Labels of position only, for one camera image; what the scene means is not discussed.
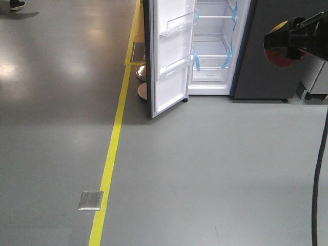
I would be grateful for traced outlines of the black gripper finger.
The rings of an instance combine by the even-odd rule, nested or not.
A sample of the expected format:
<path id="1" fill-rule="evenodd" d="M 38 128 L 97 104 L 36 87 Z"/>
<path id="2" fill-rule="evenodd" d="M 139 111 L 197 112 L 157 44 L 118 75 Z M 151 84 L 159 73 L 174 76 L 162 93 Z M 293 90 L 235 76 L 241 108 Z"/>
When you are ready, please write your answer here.
<path id="1" fill-rule="evenodd" d="M 312 55 L 327 61 L 327 12 L 282 22 L 265 35 L 263 48 L 289 60 Z"/>

